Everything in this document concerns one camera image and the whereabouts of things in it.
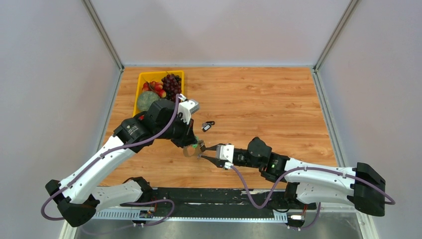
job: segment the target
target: bunch of grapes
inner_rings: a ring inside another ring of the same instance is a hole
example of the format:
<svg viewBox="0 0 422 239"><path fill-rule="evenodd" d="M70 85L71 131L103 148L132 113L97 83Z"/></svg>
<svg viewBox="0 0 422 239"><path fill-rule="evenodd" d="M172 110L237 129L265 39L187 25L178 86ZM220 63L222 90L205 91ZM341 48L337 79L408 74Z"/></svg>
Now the bunch of grapes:
<svg viewBox="0 0 422 239"><path fill-rule="evenodd" d="M182 79L180 76L168 74L161 81L164 83L163 90L167 93L166 99L175 102L176 94L182 92Z"/></svg>

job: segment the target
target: gray floor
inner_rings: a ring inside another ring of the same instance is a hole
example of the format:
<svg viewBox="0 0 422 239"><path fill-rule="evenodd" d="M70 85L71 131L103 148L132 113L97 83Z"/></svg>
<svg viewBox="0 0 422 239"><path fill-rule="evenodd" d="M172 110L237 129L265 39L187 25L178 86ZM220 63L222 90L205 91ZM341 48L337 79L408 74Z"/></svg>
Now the gray floor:
<svg viewBox="0 0 422 239"><path fill-rule="evenodd" d="M305 225L315 214L308 213ZM92 220L84 229L101 233L130 225L119 220ZM145 228L127 228L102 236L90 236L78 229L77 239L361 239L362 235L354 213L322 213L316 224L305 231L295 232L275 223L204 223L164 222Z"/></svg>

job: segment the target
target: wooden tabletop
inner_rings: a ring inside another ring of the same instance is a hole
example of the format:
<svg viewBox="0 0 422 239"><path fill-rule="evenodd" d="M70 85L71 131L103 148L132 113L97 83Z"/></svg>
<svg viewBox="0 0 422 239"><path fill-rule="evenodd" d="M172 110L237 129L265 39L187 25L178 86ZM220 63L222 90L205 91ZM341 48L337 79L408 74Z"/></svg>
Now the wooden tabletop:
<svg viewBox="0 0 422 239"><path fill-rule="evenodd" d="M132 117L139 73L177 69L185 71L185 95L200 103L201 109L193 116L194 132L207 146L231 143L247 148L258 136L278 154L336 165L309 68L127 67L105 140L122 120ZM202 132L201 124L210 120L216 124ZM272 187L257 169L238 168L250 188ZM233 170L216 168L205 159L186 158L181 148L164 139L121 164L102 185L138 176L152 187L243 188Z"/></svg>

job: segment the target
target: gray wall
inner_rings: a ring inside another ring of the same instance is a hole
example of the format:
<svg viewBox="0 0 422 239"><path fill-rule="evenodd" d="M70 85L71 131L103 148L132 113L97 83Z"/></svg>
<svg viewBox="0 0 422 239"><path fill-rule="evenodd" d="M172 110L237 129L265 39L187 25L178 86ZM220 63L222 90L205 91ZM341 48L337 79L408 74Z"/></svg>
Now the gray wall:
<svg viewBox="0 0 422 239"><path fill-rule="evenodd" d="M96 151L118 70L78 0L3 0L0 32L1 238L57 238L44 185Z"/></svg>
<svg viewBox="0 0 422 239"><path fill-rule="evenodd" d="M124 64L312 65L349 0L92 2Z"/></svg>
<svg viewBox="0 0 422 239"><path fill-rule="evenodd" d="M422 1L364 0L321 70L349 165L371 164L397 205L381 239L421 238Z"/></svg>

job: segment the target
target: wood grain surface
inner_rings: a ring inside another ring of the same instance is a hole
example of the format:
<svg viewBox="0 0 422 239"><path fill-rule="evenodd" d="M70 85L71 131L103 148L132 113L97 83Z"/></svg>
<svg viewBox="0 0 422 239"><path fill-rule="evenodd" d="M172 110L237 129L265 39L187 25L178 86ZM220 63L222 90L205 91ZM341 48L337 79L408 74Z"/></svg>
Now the wood grain surface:
<svg viewBox="0 0 422 239"><path fill-rule="evenodd" d="M122 120L132 117L139 73L176 69L185 71L185 94L200 103L201 109L193 116L194 132L207 146L232 143L246 148L258 136L278 154L336 165L308 68L127 67L105 140ZM216 124L202 132L201 124L209 120ZM273 185L257 169L239 170L250 188ZM163 139L121 164L102 185L117 185L138 176L152 187L243 188L233 170L216 168L205 159L186 158L182 149Z"/></svg>

